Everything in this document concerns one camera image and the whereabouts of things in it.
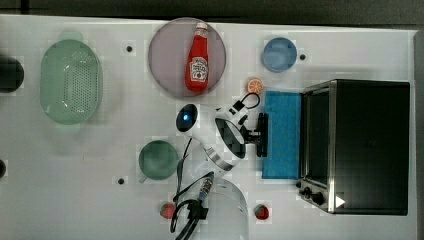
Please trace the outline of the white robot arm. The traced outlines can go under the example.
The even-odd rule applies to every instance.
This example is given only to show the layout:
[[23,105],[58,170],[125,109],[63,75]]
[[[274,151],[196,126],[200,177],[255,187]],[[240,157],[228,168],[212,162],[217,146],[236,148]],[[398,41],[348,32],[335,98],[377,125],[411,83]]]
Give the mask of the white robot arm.
[[176,116],[176,128],[196,146],[187,145],[177,165],[176,209],[170,232],[175,240],[248,240],[249,216],[244,194],[227,178],[254,144],[267,154],[268,116],[261,113],[249,130],[247,107],[238,102],[213,109],[187,104]]

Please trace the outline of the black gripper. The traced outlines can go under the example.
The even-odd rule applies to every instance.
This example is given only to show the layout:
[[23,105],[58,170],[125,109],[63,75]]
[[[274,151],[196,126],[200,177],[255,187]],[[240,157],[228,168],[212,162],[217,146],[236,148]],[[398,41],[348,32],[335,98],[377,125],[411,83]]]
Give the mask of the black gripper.
[[258,144],[261,138],[261,128],[259,125],[256,126],[255,129],[249,130],[244,123],[248,119],[247,115],[244,115],[240,119],[240,132],[246,144]]

